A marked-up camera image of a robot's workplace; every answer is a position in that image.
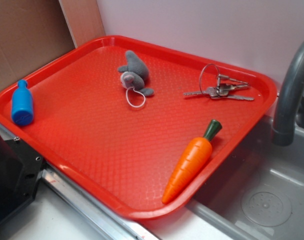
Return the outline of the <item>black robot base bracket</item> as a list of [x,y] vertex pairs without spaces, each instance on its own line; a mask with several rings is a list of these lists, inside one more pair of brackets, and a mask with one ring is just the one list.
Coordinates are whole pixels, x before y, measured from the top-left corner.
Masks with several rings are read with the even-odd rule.
[[0,226],[34,201],[44,166],[24,140],[0,135]]

